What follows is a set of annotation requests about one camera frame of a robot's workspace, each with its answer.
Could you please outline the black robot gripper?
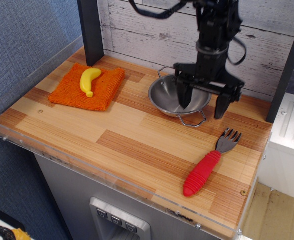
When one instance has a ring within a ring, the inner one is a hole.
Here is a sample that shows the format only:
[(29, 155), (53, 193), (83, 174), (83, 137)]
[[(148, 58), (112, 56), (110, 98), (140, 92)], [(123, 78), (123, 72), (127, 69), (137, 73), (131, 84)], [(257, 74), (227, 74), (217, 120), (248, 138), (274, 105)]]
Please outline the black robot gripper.
[(185, 109), (191, 102), (192, 90), (198, 89), (217, 95), (214, 118), (224, 116), (230, 103), (237, 102), (241, 97), (244, 82), (226, 70), (229, 60), (228, 49), (217, 52), (197, 53), (195, 63), (175, 63), (175, 81), (180, 106)]

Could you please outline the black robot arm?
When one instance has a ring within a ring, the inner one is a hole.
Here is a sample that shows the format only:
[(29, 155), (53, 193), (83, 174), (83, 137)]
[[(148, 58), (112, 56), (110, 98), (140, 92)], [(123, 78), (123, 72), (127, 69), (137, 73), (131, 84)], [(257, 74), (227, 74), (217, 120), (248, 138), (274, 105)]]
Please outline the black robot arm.
[(196, 63), (176, 63), (174, 81), (179, 104), (186, 108), (193, 89), (217, 95), (215, 119), (223, 117), (230, 103), (238, 101), (244, 82), (226, 70), (229, 44), (242, 45), (235, 36), (242, 21), (238, 14), (237, 0), (196, 0), (199, 38), (196, 42)]

